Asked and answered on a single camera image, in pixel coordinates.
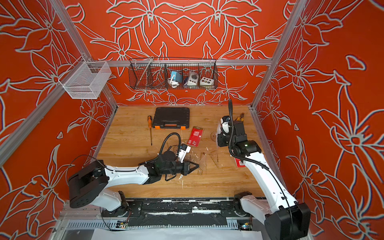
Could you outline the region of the clear protractor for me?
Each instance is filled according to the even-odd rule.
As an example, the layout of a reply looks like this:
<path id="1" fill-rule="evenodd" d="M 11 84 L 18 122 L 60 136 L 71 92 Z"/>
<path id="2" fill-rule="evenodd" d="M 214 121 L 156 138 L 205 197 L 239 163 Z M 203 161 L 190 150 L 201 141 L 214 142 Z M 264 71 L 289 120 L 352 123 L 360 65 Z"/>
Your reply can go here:
<path id="1" fill-rule="evenodd" d="M 210 138 L 213 142 L 217 142 L 217 132 L 211 132 Z"/>

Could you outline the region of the clear triangle ruler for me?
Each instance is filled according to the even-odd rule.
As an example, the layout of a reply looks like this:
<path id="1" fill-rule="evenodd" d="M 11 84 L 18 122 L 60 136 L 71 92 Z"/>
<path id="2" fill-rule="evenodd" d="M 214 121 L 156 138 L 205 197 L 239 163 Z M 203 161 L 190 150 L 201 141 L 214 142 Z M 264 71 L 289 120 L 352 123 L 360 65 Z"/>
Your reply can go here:
<path id="1" fill-rule="evenodd" d="M 219 167 L 219 163 L 218 163 L 218 160 L 217 160 L 217 156 L 212 155 L 212 154 L 209 154 L 209 156 L 210 156 L 212 162 L 214 163 L 214 165 L 216 166 L 216 168 L 219 169 L 220 167 Z"/>

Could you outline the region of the red ruler set package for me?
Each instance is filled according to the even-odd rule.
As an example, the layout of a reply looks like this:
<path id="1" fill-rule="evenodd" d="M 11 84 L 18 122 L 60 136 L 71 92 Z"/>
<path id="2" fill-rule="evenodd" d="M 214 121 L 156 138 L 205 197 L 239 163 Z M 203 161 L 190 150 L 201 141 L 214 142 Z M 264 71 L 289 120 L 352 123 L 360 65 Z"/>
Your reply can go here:
<path id="1" fill-rule="evenodd" d="M 235 158 L 235 162 L 236 162 L 236 165 L 238 168 L 244 168 L 245 167 L 245 163 L 242 160 Z"/>
<path id="2" fill-rule="evenodd" d="M 190 134 L 187 144 L 192 147 L 198 147 L 201 142 L 203 132 L 203 128 L 194 126 L 192 128 L 192 132 Z"/>
<path id="3" fill-rule="evenodd" d="M 218 137 L 219 137 L 219 135 L 220 135 L 221 132 L 222 132 L 221 127 L 222 127 L 222 124 L 221 124 L 221 123 L 218 123 L 217 131 L 216 131 L 216 134 L 215 134 L 215 141 L 216 141 L 216 145 L 217 145 L 217 147 L 219 147 L 219 140 L 218 140 Z"/>

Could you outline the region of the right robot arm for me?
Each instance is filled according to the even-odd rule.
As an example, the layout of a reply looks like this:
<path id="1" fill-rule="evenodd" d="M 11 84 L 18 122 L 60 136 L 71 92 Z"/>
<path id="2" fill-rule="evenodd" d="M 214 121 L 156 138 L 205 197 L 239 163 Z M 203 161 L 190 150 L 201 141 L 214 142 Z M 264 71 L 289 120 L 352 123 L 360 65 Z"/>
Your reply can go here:
<path id="1" fill-rule="evenodd" d="M 271 240 L 298 240 L 308 236 L 311 210 L 299 203 L 271 170 L 259 145 L 248 140 L 244 123 L 233 118 L 233 103 L 228 101 L 229 114 L 221 118 L 217 134 L 219 147 L 227 147 L 235 159 L 250 170 L 267 204 L 249 192 L 235 196 L 235 206 L 241 214 L 250 214 L 261 222 Z"/>

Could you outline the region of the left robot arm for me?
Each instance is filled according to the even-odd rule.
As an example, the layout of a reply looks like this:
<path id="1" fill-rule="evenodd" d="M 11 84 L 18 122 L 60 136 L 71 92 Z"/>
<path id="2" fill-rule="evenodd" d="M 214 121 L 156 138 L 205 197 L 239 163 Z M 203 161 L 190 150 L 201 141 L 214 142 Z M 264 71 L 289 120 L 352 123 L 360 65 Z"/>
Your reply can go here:
<path id="1" fill-rule="evenodd" d="M 109 188 L 120 185 L 149 185 L 171 175 L 187 176 L 200 167 L 191 161 L 178 160 L 174 152 L 166 151 L 137 167 L 113 167 L 102 160 L 95 160 L 69 177 L 70 207 L 78 209 L 87 205 L 104 208 L 109 212 L 128 208 L 123 192 Z"/>

